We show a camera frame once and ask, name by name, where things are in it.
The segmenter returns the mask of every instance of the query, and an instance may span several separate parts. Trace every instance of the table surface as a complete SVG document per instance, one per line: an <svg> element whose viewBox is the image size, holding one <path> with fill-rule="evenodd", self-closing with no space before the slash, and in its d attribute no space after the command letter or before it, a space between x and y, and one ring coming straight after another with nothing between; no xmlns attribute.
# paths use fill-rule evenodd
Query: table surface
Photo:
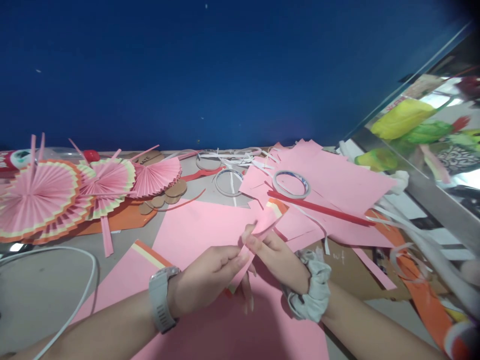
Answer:
<svg viewBox="0 0 480 360"><path fill-rule="evenodd" d="M202 160L202 165L211 169L217 164L218 162L214 160ZM184 176L198 170L194 157L182 160L181 165ZM238 180L235 176L233 178L234 187L238 189ZM188 190L183 198L194 198L206 189L198 201L234 206L234 200L221 195L212 180L213 176L208 176L188 182ZM224 191L228 192L229 175L220 176L219 184ZM248 207L247 202L250 200L244 195L235 198L236 205L242 207ZM153 245L163 218L164 213L159 212L142 228L122 230L120 233L112 234L114 254L108 258L104 255L100 233L66 238L54 241L48 246L69 246L93 254L98 259L98 281L101 282L135 240L140 239L150 247ZM92 264L87 256L77 251L63 249L27 256L2 266L0 271L0 355L20 350L58 331L77 307L91 268ZM379 299L370 300L367 303L435 346L408 301ZM327 344L330 359L353 358L328 331Z"/></svg>

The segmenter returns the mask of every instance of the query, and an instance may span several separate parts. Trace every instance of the right hand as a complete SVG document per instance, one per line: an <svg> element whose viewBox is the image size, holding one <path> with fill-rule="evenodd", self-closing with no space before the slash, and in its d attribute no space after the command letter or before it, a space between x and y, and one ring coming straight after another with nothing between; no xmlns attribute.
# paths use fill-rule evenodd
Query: right hand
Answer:
<svg viewBox="0 0 480 360"><path fill-rule="evenodd" d="M255 226L248 224L241 235L245 246L257 255L276 279L299 295L307 294L310 272L287 244L273 231L262 242L252 235Z"/></svg>

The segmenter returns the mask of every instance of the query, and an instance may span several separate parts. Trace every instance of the gray watch strap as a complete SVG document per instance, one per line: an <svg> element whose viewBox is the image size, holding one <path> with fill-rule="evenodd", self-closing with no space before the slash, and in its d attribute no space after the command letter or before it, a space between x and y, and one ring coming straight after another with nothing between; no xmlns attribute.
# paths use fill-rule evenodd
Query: gray watch strap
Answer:
<svg viewBox="0 0 480 360"><path fill-rule="evenodd" d="M169 278L173 275L168 268L164 268L153 275L148 284L153 321L158 331L162 334L165 334L177 325L175 319L170 315L167 302Z"/></svg>

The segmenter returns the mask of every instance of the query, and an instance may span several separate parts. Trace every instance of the scrunchie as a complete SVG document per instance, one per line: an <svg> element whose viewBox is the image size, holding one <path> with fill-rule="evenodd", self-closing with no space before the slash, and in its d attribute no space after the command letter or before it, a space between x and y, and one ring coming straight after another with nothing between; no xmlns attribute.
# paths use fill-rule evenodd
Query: scrunchie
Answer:
<svg viewBox="0 0 480 360"><path fill-rule="evenodd" d="M309 319L320 322L322 315L329 304L330 289L327 281L332 268L324 263L323 254L316 254L311 250L299 250L295 253L300 261L310 271L310 287L308 293L299 295L290 288L282 285L282 291L287 298L293 316L297 320Z"/></svg>

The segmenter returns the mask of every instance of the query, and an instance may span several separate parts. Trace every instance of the paper rosette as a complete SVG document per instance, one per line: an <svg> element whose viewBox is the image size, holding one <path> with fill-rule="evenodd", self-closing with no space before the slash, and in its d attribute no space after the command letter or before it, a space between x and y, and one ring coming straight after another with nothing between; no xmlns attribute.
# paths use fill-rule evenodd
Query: paper rosette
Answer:
<svg viewBox="0 0 480 360"><path fill-rule="evenodd" d="M95 171L90 167L83 166L79 171L82 185L95 177ZM67 235L87 218L93 205L93 196L79 194L73 205L67 208L66 211L57 217L54 222L47 225L45 230L36 233L30 239L24 240L23 242L33 245L41 245Z"/></svg>
<svg viewBox="0 0 480 360"><path fill-rule="evenodd" d="M0 242L45 230L75 203L80 185L80 172L68 161L39 161L22 169L0 199Z"/></svg>
<svg viewBox="0 0 480 360"><path fill-rule="evenodd" d="M182 174L182 166L178 157L172 157L148 166L133 163L136 181L131 198L143 198L161 193L175 184Z"/></svg>
<svg viewBox="0 0 480 360"><path fill-rule="evenodd" d="M90 163L98 176L80 189L82 195L95 195L93 208L87 220L99 219L117 208L124 200L135 181L135 169L130 161L119 158L102 159ZM78 165L80 171L88 171L88 166Z"/></svg>

